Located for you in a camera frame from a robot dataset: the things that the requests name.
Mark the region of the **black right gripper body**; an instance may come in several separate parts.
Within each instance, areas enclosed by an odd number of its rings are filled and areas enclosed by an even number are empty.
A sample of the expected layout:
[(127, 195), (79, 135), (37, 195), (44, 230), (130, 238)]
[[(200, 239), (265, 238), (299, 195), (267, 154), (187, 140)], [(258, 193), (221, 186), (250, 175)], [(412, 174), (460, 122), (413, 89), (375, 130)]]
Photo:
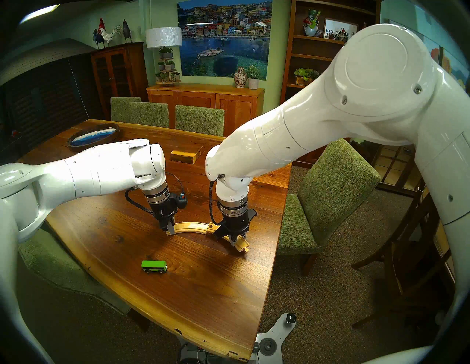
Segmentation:
[(238, 235), (238, 218), (246, 211), (246, 209), (248, 209), (247, 205), (240, 205), (237, 207), (220, 205), (220, 211), (223, 215), (222, 224), (230, 226), (230, 228), (235, 230)]

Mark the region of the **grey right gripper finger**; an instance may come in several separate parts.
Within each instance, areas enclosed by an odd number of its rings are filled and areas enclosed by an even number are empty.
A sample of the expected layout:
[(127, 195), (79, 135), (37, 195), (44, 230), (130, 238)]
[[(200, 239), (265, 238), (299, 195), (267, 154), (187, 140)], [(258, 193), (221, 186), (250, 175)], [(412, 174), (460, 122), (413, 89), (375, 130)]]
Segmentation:
[(249, 231), (250, 222), (257, 215), (254, 209), (246, 209), (238, 218), (238, 235), (246, 240), (247, 233)]
[(214, 236), (217, 239), (228, 238), (228, 241), (231, 245), (235, 245), (237, 241), (237, 233), (235, 230), (231, 229), (227, 224), (221, 224), (217, 229), (214, 230)]

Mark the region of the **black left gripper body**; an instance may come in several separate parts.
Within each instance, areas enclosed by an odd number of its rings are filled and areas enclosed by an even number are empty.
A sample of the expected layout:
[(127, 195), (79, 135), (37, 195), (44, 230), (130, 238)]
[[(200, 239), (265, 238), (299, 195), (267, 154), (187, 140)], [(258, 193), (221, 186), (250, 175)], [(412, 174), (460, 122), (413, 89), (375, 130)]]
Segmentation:
[(175, 198), (168, 198), (166, 201), (160, 203), (151, 203), (149, 202), (149, 206), (154, 213), (154, 216), (159, 224), (160, 218), (171, 218), (178, 211), (178, 203)]

